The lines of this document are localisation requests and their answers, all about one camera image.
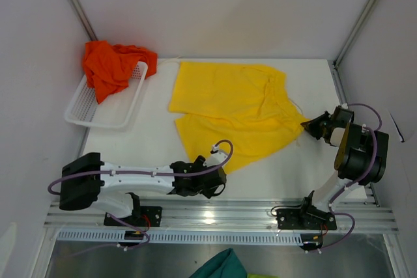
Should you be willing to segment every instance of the white plastic basket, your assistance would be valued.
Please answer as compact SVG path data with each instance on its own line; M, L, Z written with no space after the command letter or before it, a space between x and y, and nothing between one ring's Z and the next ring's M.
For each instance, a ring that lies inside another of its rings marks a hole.
M65 120L86 127L125 127L132 116L147 70L146 63L138 62L129 79L129 87L109 95L100 105L94 88L87 86L84 76L65 111Z

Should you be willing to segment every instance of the purple cable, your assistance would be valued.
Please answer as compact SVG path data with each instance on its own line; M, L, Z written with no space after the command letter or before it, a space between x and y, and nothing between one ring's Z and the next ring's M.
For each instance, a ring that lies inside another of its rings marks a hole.
M128 223L125 223L124 221L122 221L121 219L119 219L119 218L115 217L115 216L114 216L114 215L112 215L112 214L109 214L109 213L108 213L108 215L109 215L111 218L113 218L116 222L118 222L118 223L120 223L120 224L122 224L122 225L124 225L124 226L126 226L126 227L129 227L129 228L131 228L131 229L133 229L133 230L135 230L135 231L139 231L139 232L140 232L140 233L142 233L142 234L144 235L144 237L146 237L146 239L147 239L147 241L145 241L145 242L138 243L137 245L134 245L134 246L132 246L132 247L123 247L123 249L126 249L127 251L129 251L129 250L134 250L134 249L137 249L138 247L142 247L142 246L144 246L144 245L147 245L147 244L150 242L151 237L149 237L149 235L146 233L146 231L144 231L144 230L142 230L142 229L140 229L140 228L137 228L137 227L135 227L135 226L133 226L133 225L130 225L130 224L128 224ZM86 252L93 251L93 250L95 250L95 249L101 249L102 247L118 247L118 248L121 248L121 246L118 246L117 244L114 244L114 243L104 243L104 244L96 245L96 246L94 246L94 247L89 247L88 249L84 249L84 250L82 250L82 251L80 251L80 252L75 252L75 253L72 253L72 254L70 254L70 255L65 255L64 257L65 257L65 258L67 258L67 257L76 257L76 256L78 256L78 255L80 255L80 254L84 254L84 253L86 253Z
M218 165L216 165L214 167L211 167L210 169L206 169L204 171L201 171L201 172L197 172L197 173L184 173L184 174L182 174L182 173L153 173L153 172L147 172L147 171L124 171L124 170L120 170L120 171L115 171L115 173L116 174L142 174L142 175L150 175L150 176L152 176L152 175L155 174L155 175L158 175L158 176L179 176L179 177L193 177L193 176L204 175L204 174L207 174L207 173L211 173L212 171L215 171L215 170L219 169L220 167L222 167L223 165L225 165L230 160L231 156L233 155L233 143L230 140L228 140L228 139L222 139L222 140L218 141L214 145L214 147L217 148L218 145L220 145L221 143L228 143L229 146L230 146L230 152L227 155L226 159L224 161L222 161L220 164L218 164ZM48 186L48 192L51 193L52 195L60 195L59 192L52 190L52 187L54 185L56 185L56 184L59 184L60 182L65 182L67 180L71 180L71 179L75 179L75 178L79 178L79 177L90 176L90 175L111 174L111 173L113 173L113 171L89 171L89 172L76 173L76 174L71 174L71 175L68 175L68 176L65 176L65 177L61 177L60 179L56 179L52 183L49 184L49 186ZM149 237L149 235L146 233L146 231L143 231L140 228L137 228L137 227L135 227L133 225L130 225L130 224L122 221L121 219L115 217L112 214L109 214L109 213L107 213L107 214L108 214L108 216L110 216L111 218L113 218L118 223L120 223L120 224L122 224L122 225L124 225L126 227L129 227L129 228L131 228L131 229L133 229L135 231L139 231L147 239L147 241L145 241L143 243L139 243L139 244L137 244L137 245L135 245L133 247L124 247L124 249L126 249L126 250L137 249L138 247L142 247L142 246L144 246L144 245L146 245L146 244L148 244L150 242L151 237ZM89 252L89 251L92 251L92 250L95 250L95 249L100 249L102 247L117 247L117 245L115 245L114 243L105 243L105 244L97 245L95 247L90 247L90 248L85 249L85 250L82 250L80 252L73 253L73 254L68 255L66 257L75 257L77 255L84 254L86 252Z
M375 113L375 115L377 116L378 121L379 121L379 125L378 125L378 127L377 127L377 129L375 131L381 129L381 127L382 127L382 119L381 119L381 116L379 115L378 111L375 110L373 107L371 107L370 105L367 105L367 104L348 104L348 106L349 107L353 107L353 106L367 107L368 109L370 109L372 112Z
M222 140L218 141L214 146L217 148L218 145L220 145L221 143L228 143L230 145L229 155L220 164L218 164L214 167L211 167L210 169L205 169L204 171L201 171L201 172L196 172L196 173L159 173L159 172L157 172L157 173L153 173L153 172L147 172L147 171L125 171L125 170L119 170L119 171L89 171L89 172L71 174L71 175L64 176L64 177L61 177L59 179L54 180L53 182L51 182L49 184L48 192L51 193L52 195L60 195L59 192L52 190L52 187L56 184L59 184L60 182L65 182L65 181L70 180L70 179L75 179L75 178L90 176L90 175L111 174L112 172L115 172L115 174L140 174L140 175L149 175L149 176L152 176L152 175L156 175L156 176L176 176L176 177L201 176L201 175L208 174L208 173L211 173L212 171L215 171L215 170L219 169L220 167L225 165L230 160L230 158L232 157L233 151L234 151L233 143L228 139L222 139Z
M367 131L370 132L371 136L372 136L372 143L373 143L373 149L372 149L372 157L371 157L371 161L369 162L369 165L367 167L367 169L364 171L364 173L362 175L360 175L357 179L353 180L352 182L349 182L346 184L346 186L342 187L338 192L336 192L333 197L330 199L329 204L333 204L333 202L345 191L345 188L349 188L351 187L353 184L356 184L358 182L360 182L361 180L363 180L368 174L369 172L372 170L373 164L375 163L375 159L377 158L377 137L375 136L375 133L373 132L373 130L369 127L364 127L364 129L366 129ZM349 229L349 231L338 241L331 243L329 245L326 245L325 247L320 248L321 251L328 249L329 247L333 247L339 243L341 243L342 241L346 240L352 233L355 225L356 225L356 221L354 220L354 217L351 214L348 213L337 213L335 211L333 211L333 208L329 205L329 210L330 213L334 214L334 215L342 215L342 216L347 216L350 219L352 219L352 226Z

